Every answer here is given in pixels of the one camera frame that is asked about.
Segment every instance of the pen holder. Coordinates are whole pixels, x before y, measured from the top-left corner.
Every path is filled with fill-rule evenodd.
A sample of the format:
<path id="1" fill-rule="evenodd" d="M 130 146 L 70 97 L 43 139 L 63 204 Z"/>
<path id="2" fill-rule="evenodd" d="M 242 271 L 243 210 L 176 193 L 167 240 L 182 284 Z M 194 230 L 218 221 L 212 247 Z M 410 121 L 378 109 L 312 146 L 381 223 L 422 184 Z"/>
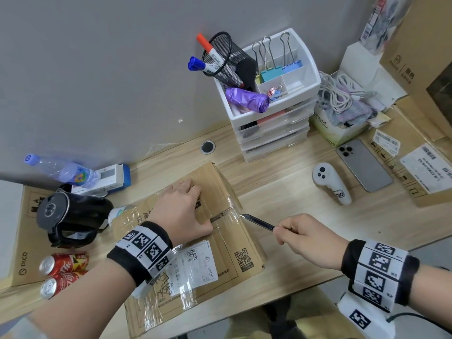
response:
<path id="1" fill-rule="evenodd" d="M 204 74 L 215 77 L 229 87 L 252 88 L 258 73 L 257 62 L 240 49 L 227 32 L 217 33 L 209 43 L 224 58 L 224 63 L 215 73 L 204 72 Z M 209 64 L 216 63 L 205 50 L 202 61 Z"/>

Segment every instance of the cardboard box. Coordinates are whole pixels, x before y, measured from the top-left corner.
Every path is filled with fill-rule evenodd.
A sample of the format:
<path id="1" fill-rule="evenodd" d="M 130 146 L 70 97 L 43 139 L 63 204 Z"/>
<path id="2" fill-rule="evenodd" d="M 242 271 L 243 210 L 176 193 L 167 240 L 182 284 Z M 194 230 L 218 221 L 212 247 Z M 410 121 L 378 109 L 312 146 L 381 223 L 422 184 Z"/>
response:
<path id="1" fill-rule="evenodd" d="M 44 281 L 46 277 L 38 270 L 42 259 L 55 252 L 67 252 L 51 247 L 47 232 L 36 223 L 37 207 L 52 193 L 23 186 L 10 273 L 7 278 L 0 280 L 0 289 Z"/>
<path id="2" fill-rule="evenodd" d="M 416 0 L 381 65 L 452 138 L 452 0 Z"/>
<path id="3" fill-rule="evenodd" d="M 348 142 L 369 127 L 367 122 L 361 126 L 353 125 L 349 128 L 334 126 L 330 120 L 328 120 L 326 112 L 318 105 L 315 105 L 314 115 L 309 118 L 309 122 L 334 147 L 338 147 L 343 143 Z"/>
<path id="4" fill-rule="evenodd" d="M 392 118 L 389 123 L 365 134 L 370 147 L 417 206 L 451 202 L 451 139 L 425 116 L 412 97 L 399 100 L 387 115 Z"/>
<path id="5" fill-rule="evenodd" d="M 185 284 L 182 295 L 172 296 L 177 281 L 171 278 L 171 273 L 167 269 L 145 299 L 129 297 L 125 302 L 127 324 L 132 338 L 141 336 L 184 310 L 238 285 L 263 270 L 265 254 L 262 247 L 248 232 L 239 215 L 242 211 L 240 202 L 229 182 L 215 165 L 209 162 L 182 179 L 186 178 L 191 178 L 194 184 L 202 188 L 195 209 L 198 222 L 203 223 L 224 213 L 212 223 L 214 227 L 212 234 L 185 245 L 191 247 L 204 240 L 208 241 L 212 251 L 211 262 L 214 262 L 218 279 L 195 289 L 190 289 Z M 134 209 L 115 218 L 112 223 L 115 238 L 122 238 L 145 221 L 158 196 L 159 193 L 151 195 Z"/>

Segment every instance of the barcode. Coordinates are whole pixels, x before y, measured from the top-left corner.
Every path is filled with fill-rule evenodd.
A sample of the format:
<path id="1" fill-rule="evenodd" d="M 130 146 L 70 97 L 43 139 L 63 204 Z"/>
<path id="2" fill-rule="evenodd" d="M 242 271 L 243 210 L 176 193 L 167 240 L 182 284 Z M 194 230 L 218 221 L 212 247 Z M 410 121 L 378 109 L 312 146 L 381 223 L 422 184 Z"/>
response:
<path id="1" fill-rule="evenodd" d="M 447 173 L 450 178 L 452 178 L 452 171 L 450 171 L 448 168 L 443 168 L 443 171 Z"/>
<path id="2" fill-rule="evenodd" d="M 380 133 L 380 132 L 377 132 L 376 135 L 379 136 L 380 138 L 382 138 L 382 139 L 384 139 L 384 140 L 390 142 L 390 143 L 393 144 L 394 146 L 397 146 L 397 147 L 399 146 L 399 143 L 396 142 L 394 139 L 391 139 L 390 137 L 385 136 L 384 134 L 382 134 L 382 133 Z"/>
<path id="3" fill-rule="evenodd" d="M 426 148 L 425 146 L 422 146 L 422 149 L 432 160 L 436 159 L 436 156 L 428 148 Z"/>
<path id="4" fill-rule="evenodd" d="M 239 266 L 242 269 L 243 273 L 246 270 L 249 270 L 254 267 L 254 264 L 251 260 L 250 255 L 248 254 L 248 251 L 246 250 L 246 248 L 243 248 L 243 249 L 235 252 L 234 256 L 237 259 L 237 262 L 239 263 Z"/>
<path id="5" fill-rule="evenodd" d="M 187 260 L 189 262 L 191 262 L 192 260 L 196 260 L 198 258 L 198 256 L 196 255 L 196 250 L 195 249 L 188 250 L 187 253 L 186 253 L 186 256 L 187 256 L 187 258 L 188 258 Z"/>
<path id="6" fill-rule="evenodd" d="M 372 25 L 370 25 L 370 24 L 366 25 L 363 35 L 361 36 L 361 39 L 360 39 L 362 42 L 365 43 L 367 41 L 367 39 L 370 36 L 370 33 L 372 32 L 372 28 L 373 28 Z"/>

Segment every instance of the soda can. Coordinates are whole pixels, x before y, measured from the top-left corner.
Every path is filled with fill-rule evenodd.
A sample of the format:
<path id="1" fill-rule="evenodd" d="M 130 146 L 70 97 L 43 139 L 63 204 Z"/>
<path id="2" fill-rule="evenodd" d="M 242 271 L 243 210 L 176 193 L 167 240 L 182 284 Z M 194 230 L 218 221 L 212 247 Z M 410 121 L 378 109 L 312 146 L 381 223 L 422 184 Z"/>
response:
<path id="1" fill-rule="evenodd" d="M 86 269 L 89 256 L 81 254 L 52 254 L 39 264 L 39 272 L 43 276 L 54 276 L 57 273 L 72 273 Z"/>
<path id="2" fill-rule="evenodd" d="M 80 276 L 86 274 L 87 271 L 79 271 L 72 273 L 58 273 L 44 281 L 41 285 L 41 297 L 48 300 L 57 295 L 61 290 L 66 289 L 74 283 Z"/>

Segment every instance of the bottle cap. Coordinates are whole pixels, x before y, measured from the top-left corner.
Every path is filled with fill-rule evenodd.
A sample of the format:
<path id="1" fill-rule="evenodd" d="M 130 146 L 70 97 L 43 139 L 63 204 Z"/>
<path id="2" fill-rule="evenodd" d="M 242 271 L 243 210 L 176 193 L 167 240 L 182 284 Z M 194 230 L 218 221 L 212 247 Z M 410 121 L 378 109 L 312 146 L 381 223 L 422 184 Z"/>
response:
<path id="1" fill-rule="evenodd" d="M 28 165 L 36 165 L 39 163 L 41 159 L 39 158 L 39 156 L 37 154 L 29 154 L 28 156 L 25 157 L 24 159 L 24 163 L 27 163 Z"/>

